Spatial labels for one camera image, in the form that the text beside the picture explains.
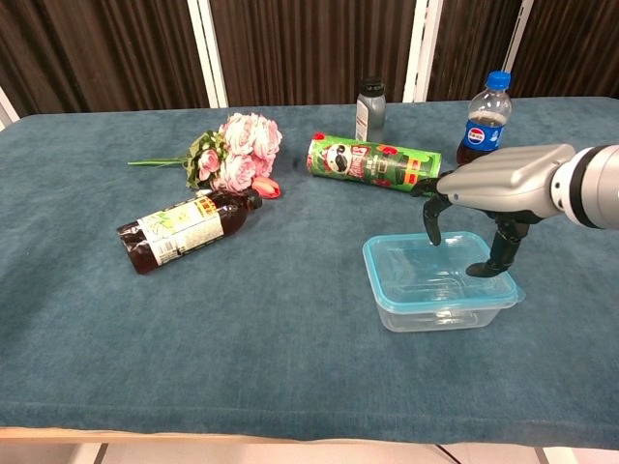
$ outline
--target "table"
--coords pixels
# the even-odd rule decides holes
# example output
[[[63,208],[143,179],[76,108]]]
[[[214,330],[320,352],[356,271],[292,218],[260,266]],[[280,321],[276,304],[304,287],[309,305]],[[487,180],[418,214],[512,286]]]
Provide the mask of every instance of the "table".
[[[423,231],[423,200],[311,177],[315,131],[353,105],[241,108],[280,123],[265,202],[235,236],[138,275],[115,228],[192,196],[180,155],[232,110],[27,117],[0,132],[0,426],[277,439],[619,448],[617,233],[554,217],[487,327],[390,333],[361,247]],[[466,102],[391,104],[386,141],[454,167]],[[617,142],[619,101],[516,100],[504,146]],[[490,242],[452,208],[443,230]]]

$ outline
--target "floor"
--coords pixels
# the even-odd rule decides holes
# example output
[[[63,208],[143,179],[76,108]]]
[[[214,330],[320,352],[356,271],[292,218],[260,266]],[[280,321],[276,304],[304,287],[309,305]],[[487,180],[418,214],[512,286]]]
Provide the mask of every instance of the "floor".
[[[539,464],[532,448],[457,444],[445,447],[462,464]],[[86,464],[73,445],[0,444],[2,464]],[[619,464],[619,451],[563,449],[550,464]],[[94,455],[88,464],[94,462]],[[455,464],[432,445],[416,444],[112,444],[98,464]]]

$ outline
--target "green pringles can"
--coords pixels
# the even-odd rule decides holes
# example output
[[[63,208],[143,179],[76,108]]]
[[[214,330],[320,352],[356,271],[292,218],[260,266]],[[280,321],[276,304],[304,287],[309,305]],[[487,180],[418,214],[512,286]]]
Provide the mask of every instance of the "green pringles can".
[[[362,142],[318,132],[308,151],[314,176],[410,191],[420,179],[437,177],[440,153]]]

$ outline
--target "dark brown curtain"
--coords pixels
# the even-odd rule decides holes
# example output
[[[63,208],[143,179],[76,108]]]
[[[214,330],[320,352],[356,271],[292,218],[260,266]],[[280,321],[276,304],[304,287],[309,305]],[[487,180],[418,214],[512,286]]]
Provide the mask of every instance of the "dark brown curtain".
[[[619,98],[618,24],[618,0],[537,0],[514,62],[511,94]]]
[[[519,9],[520,0],[444,0],[427,99],[481,92],[487,74],[503,68]]]
[[[382,75],[401,101],[415,0],[211,0],[228,103],[354,102]]]
[[[20,116],[208,107],[186,1],[0,0],[0,63]]]

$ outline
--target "black bottle cap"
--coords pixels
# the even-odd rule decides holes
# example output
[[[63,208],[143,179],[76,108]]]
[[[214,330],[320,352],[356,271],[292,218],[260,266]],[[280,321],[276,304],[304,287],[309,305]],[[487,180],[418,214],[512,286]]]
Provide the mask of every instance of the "black bottle cap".
[[[252,210],[257,210],[262,206],[262,198],[260,197],[260,193],[253,188],[246,190],[245,195],[248,196],[248,205]]]
[[[361,91],[365,97],[380,97],[385,95],[385,84],[380,77],[366,77],[361,81]]]

